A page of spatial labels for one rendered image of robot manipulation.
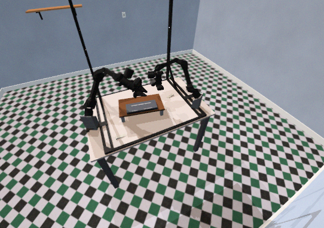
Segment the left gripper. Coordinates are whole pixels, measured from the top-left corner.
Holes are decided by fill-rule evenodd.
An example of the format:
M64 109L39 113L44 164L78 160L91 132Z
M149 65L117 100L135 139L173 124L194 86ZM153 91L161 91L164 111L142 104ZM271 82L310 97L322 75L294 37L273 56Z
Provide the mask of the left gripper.
M156 88L157 88L157 90L159 91L159 90L164 90L164 87L161 85L162 84L162 78L161 79L156 79L156 78L154 78L155 80L156 80L156 82L157 82L157 84L158 85L156 85Z

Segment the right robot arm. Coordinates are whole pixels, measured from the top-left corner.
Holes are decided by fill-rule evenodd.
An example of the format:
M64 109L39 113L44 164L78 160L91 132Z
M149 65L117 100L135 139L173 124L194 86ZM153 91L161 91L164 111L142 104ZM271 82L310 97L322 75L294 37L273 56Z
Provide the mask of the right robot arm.
M104 72L106 74L108 74L109 76L111 76L115 81L119 82L118 83L119 87L122 85L126 87L128 81L129 81L128 78L131 78L134 73L134 71L129 68L125 71L124 74L122 74L122 73L114 74L114 72L109 70L108 68L102 68L102 69L98 69L98 70L94 71L94 73L93 73L94 82L93 82L93 86L91 88L90 96L86 99L85 104L82 106L82 108L85 109L84 116L93 116L93 109L95 109L96 102L97 102L95 99L97 90L98 90L100 82L106 76L106 74ZM94 108L87 108L87 107L94 107Z

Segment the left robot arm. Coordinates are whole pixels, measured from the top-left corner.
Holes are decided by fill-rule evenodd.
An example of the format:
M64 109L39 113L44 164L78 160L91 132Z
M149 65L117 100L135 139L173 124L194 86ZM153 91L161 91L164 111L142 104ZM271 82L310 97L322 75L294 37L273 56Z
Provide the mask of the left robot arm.
M184 71L185 79L186 79L186 82L187 82L187 86L186 86L187 91L189 90L188 92L192 93L194 99L198 99L202 94L200 94L198 89L195 89L194 86L191 84L191 80L190 80L189 72L188 72L188 62L187 61L184 61L184 60L181 60L181 59L178 59L178 58L174 58L174 59L172 59L172 60L170 60L170 61L168 61L166 63L158 64L158 65L156 65L154 71L148 71L148 78L156 77L156 79L161 79L161 75L164 74L164 72L160 71L160 70L163 69L164 67L168 66L168 65L171 65L172 63L175 63L175 62L177 64L181 65L181 68ZM151 84L151 86L158 85L155 79L150 81L150 84Z

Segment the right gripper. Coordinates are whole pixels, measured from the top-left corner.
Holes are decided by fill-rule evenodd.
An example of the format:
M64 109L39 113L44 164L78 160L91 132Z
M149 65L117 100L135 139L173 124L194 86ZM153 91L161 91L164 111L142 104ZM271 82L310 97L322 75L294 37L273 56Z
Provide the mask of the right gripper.
M126 87L127 89L130 89L132 90L133 93L133 97L136 98L137 96L147 96L146 94L144 94L143 92L147 93L147 91L144 89L144 87L142 86L142 83L141 82L141 79L140 78L137 78L135 81L134 81L134 86L133 86L133 82L132 80L131 81L128 81Z

